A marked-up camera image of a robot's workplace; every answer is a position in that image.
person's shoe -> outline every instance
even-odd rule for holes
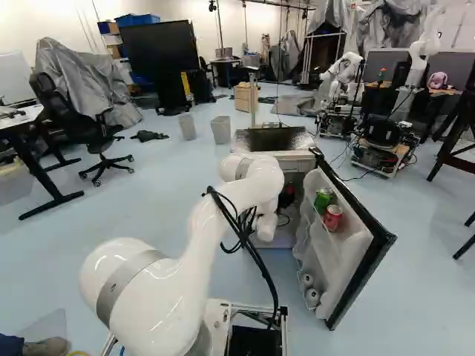
[[[23,356],[65,356],[69,344],[62,337],[50,337],[37,343],[24,343]]]

office chair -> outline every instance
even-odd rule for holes
[[[109,168],[125,169],[132,174],[134,169],[124,165],[118,165],[118,162],[128,160],[133,162],[134,158],[131,154],[125,157],[107,159],[102,154],[107,150],[114,140],[124,139],[123,136],[114,136],[117,132],[123,129],[122,125],[106,125],[105,114],[112,111],[113,107],[106,108],[101,113],[96,115],[96,119],[78,113],[71,101],[67,100],[57,89],[54,81],[46,73],[33,73],[30,76],[30,85],[43,104],[50,118],[65,130],[65,134],[73,143],[85,144],[88,147],[90,154],[98,154],[101,162],[80,171],[79,176],[82,179],[88,177],[88,173],[97,171],[92,179],[94,186],[99,187],[101,181],[99,178],[104,171]]]
[[[216,80],[214,79],[213,67],[211,65],[207,65],[205,59],[202,56],[200,56],[200,67],[206,73],[211,73],[211,75],[213,76],[213,87],[216,88]]]

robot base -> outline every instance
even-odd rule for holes
[[[184,356],[236,356],[244,349],[248,355],[287,356],[287,307],[279,307],[276,324],[267,330],[272,312],[272,308],[208,299],[200,332]],[[109,356],[117,342],[109,334],[101,356]]]

blue floor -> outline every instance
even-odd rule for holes
[[[294,88],[279,87],[280,95],[294,92]],[[261,96],[272,95],[273,86],[263,85]],[[270,108],[260,105],[258,122],[278,121]],[[77,171],[96,163],[96,157],[78,147],[68,156],[80,156],[82,161],[50,176],[62,192],[83,189],[85,197],[19,222],[18,215],[48,199],[35,182],[28,196],[0,206],[0,332],[13,334],[64,308],[73,349],[99,354],[107,330],[79,294],[82,261],[95,246],[114,237],[138,237],[168,255],[179,256],[186,245],[188,215],[206,186],[219,184],[217,165],[229,152],[228,145],[214,144],[209,122],[229,115],[233,130],[250,123],[249,115],[236,111],[228,98],[198,105],[191,114],[198,134],[194,141],[182,140],[176,117],[146,111],[143,122],[124,133],[127,139],[106,152],[110,157],[133,154],[135,174],[107,171],[102,186],[95,188],[83,182]],[[315,130],[312,119],[281,119]],[[128,139],[139,129],[171,138],[143,144]],[[317,144],[329,159],[345,146],[336,139],[318,139]],[[439,144],[432,142],[418,148],[417,164],[393,180],[369,174],[348,182],[368,210],[399,238],[336,331],[328,332],[306,310],[290,251],[262,253],[281,304],[289,306],[291,355],[473,354],[475,248],[457,263],[451,255],[475,230],[475,224],[472,228],[463,225],[475,210],[474,177],[444,167],[432,183],[427,182],[438,149]],[[52,161],[45,159],[42,164]],[[345,162],[338,173],[346,179],[364,171]],[[226,236],[228,244],[232,238]],[[235,285],[237,279],[246,280],[247,288]],[[258,269],[243,253],[228,256],[217,251],[211,296],[256,305],[271,303]]]

fridge door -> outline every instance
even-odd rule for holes
[[[316,164],[304,179],[301,223],[292,253],[300,261],[298,278],[304,298],[309,288],[303,281],[305,274],[312,276],[310,287],[320,294],[317,306],[306,299],[307,308],[333,330],[396,241],[396,236],[358,201],[323,154],[314,149],[311,151]],[[323,224],[324,217],[315,210],[316,191],[320,188],[332,189],[332,203],[343,211],[334,232],[327,229]]]

